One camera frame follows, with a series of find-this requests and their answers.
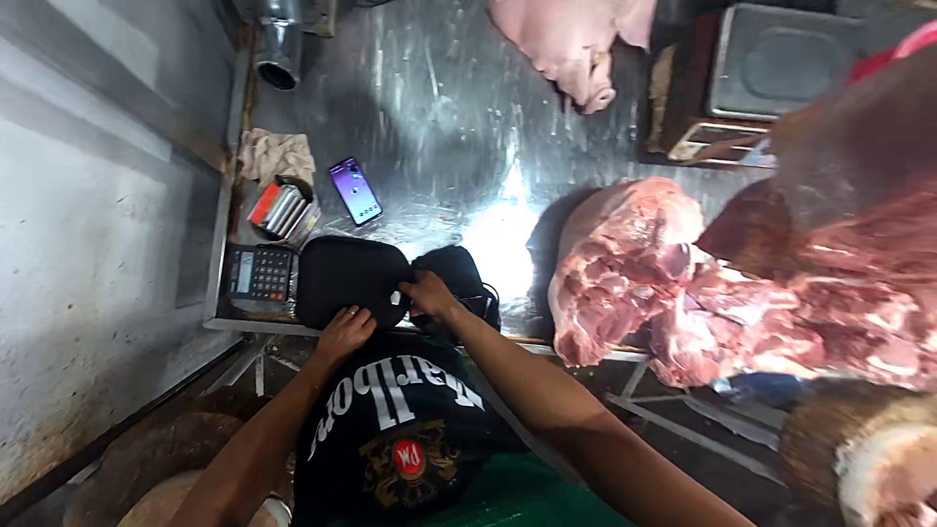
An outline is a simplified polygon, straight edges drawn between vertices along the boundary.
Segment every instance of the finger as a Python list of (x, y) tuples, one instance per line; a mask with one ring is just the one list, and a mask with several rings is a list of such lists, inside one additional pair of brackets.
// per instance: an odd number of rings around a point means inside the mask
[(356, 314), (354, 318), (351, 319), (351, 323), (357, 324), (357, 325), (364, 325), (364, 323), (367, 322), (367, 320), (370, 318), (371, 318), (371, 311), (368, 308), (364, 308), (358, 311), (358, 314)]
[(342, 315), (345, 314), (345, 311), (348, 311), (348, 310), (345, 308), (339, 309), (338, 312), (335, 314), (335, 316), (332, 317), (332, 322), (335, 322), (336, 320), (342, 318)]
[(358, 311), (361, 310), (358, 306), (351, 306), (345, 311), (345, 315), (342, 316), (342, 320), (347, 322), (354, 318)]
[(378, 328), (378, 321), (372, 318), (371, 320), (364, 323), (364, 326), (362, 326), (361, 329), (364, 332), (364, 334), (367, 335), (367, 337), (370, 339), (371, 334), (374, 333), (374, 330), (377, 328)]

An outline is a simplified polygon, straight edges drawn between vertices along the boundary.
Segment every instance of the metal table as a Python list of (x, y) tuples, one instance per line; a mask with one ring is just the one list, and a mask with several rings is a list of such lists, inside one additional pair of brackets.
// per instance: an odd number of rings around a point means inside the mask
[[(340, 16), (334, 38), (305, 37), (295, 90), (258, 86), (251, 126), (308, 136), (323, 211), (315, 234), (379, 240), (410, 259), (462, 245), (498, 290), (503, 333), (550, 342), (545, 294), (559, 231), (592, 189), (668, 176), (700, 201), (709, 220), (763, 175), (635, 162), (646, 104), (644, 53), (614, 49), (618, 95), (608, 109), (565, 113), (554, 85), (494, 27), (485, 6), (395, 0)], [(361, 228), (326, 170), (347, 157), (359, 160), (384, 208)], [(217, 243), (224, 242), (227, 214), (219, 207)], [(209, 326), (314, 333), (298, 324), (217, 317), (218, 269), (213, 273)]]

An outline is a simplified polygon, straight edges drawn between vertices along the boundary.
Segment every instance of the person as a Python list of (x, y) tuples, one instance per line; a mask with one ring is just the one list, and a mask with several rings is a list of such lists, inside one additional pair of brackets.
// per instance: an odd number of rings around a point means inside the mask
[(452, 345), (375, 334), (341, 309), (295, 378), (221, 450), (173, 527), (247, 525), (295, 450), (292, 525), (752, 524), (646, 444), (580, 383), (471, 314), (431, 272), (399, 288), (445, 324), (526, 430), (536, 458)]

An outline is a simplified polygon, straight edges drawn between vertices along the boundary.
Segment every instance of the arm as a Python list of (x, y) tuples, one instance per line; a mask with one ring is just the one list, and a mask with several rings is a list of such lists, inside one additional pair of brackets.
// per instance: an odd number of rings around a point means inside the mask
[(335, 369), (374, 332), (367, 309), (341, 309), (316, 352), (283, 391), (254, 415), (212, 460), (170, 527), (247, 525), (270, 494), (299, 430)]
[(639, 525), (751, 527), (612, 415), (578, 381), (504, 338), (459, 304), (436, 275), (400, 284), (465, 344), (485, 378), (534, 434), (562, 452), (609, 505)]

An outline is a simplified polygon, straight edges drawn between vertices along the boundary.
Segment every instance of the black pouch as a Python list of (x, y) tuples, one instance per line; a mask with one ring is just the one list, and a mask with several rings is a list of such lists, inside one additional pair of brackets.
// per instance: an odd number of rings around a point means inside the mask
[[(413, 281), (413, 271), (394, 246), (321, 236), (300, 253), (297, 281), (296, 316), (303, 325), (325, 329), (339, 309), (354, 305), (369, 309), (378, 329), (390, 329), (409, 310), (409, 297), (394, 292), (398, 283)], [(398, 297), (396, 304), (392, 295)]]
[[(448, 246), (433, 249), (414, 260), (413, 268), (436, 273), (456, 300), (488, 325), (501, 330), (498, 294), (494, 288), (482, 282), (475, 260), (465, 248)], [(428, 315), (410, 317), (410, 321), (436, 339), (458, 343), (451, 331)]]

